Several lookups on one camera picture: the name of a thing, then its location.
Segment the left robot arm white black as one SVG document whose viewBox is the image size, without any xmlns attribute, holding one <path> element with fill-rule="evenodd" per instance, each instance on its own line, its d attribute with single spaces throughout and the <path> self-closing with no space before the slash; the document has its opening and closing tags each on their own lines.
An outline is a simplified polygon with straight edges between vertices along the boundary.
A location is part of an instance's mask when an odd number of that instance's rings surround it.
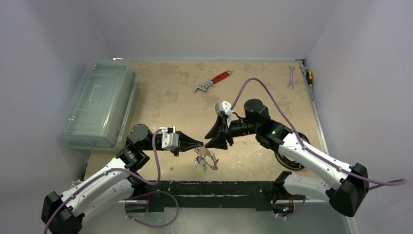
<svg viewBox="0 0 413 234">
<path fill-rule="evenodd" d="M 170 151 L 178 156 L 180 152 L 202 146 L 201 141 L 177 131 L 174 126 L 152 132 L 145 124 L 134 125 L 125 146 L 102 169 L 67 191 L 51 192 L 45 197 L 41 213 L 45 224 L 43 232 L 79 233 L 83 219 L 97 211 L 102 201 L 140 199 L 145 194 L 144 184 L 156 186 L 160 182 L 158 151 Z M 155 181 L 146 180 L 137 172 L 149 161 L 145 151 L 150 150 L 154 153 L 157 169 Z"/>
</svg>

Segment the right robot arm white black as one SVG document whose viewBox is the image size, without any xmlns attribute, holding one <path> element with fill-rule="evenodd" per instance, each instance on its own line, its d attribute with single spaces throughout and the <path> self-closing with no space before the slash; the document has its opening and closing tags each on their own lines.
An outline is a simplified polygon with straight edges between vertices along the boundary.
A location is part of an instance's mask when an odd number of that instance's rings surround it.
<svg viewBox="0 0 413 234">
<path fill-rule="evenodd" d="M 281 174 L 274 184 L 279 198 L 304 195 L 327 201 L 337 212 L 353 217 L 369 191 L 367 168 L 356 163 L 339 161 L 310 143 L 303 141 L 292 129 L 272 120 L 268 108 L 259 99 L 244 104 L 245 117 L 233 120 L 234 112 L 227 101 L 215 105 L 217 119 L 205 136 L 206 148 L 228 149 L 235 137 L 255 135 L 261 146 L 286 156 L 314 172 L 319 178 L 303 177 L 291 172 Z"/>
</svg>

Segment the large white keyring with keys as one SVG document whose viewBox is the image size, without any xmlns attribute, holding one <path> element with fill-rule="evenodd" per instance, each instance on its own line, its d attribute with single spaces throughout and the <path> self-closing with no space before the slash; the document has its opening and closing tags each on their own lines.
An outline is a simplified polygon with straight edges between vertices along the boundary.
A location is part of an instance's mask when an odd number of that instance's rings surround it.
<svg viewBox="0 0 413 234">
<path fill-rule="evenodd" d="M 196 157 L 192 164 L 192 168 L 195 166 L 202 167 L 205 171 L 207 170 L 218 170 L 218 162 L 219 159 L 215 156 L 215 154 L 205 147 L 197 147 L 194 149 L 196 153 Z"/>
</svg>

